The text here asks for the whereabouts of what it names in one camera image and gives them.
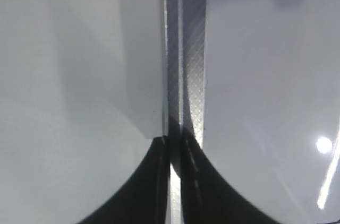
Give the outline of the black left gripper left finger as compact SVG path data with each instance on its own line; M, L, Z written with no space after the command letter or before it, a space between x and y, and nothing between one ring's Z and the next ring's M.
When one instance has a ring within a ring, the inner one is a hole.
M81 223L165 223L169 142L166 136L152 140L138 168L126 183Z

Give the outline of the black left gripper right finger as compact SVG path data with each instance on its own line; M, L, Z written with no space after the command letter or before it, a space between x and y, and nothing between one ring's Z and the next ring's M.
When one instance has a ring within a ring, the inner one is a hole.
M226 182L194 135L185 128L180 139L180 155L185 223L277 223Z

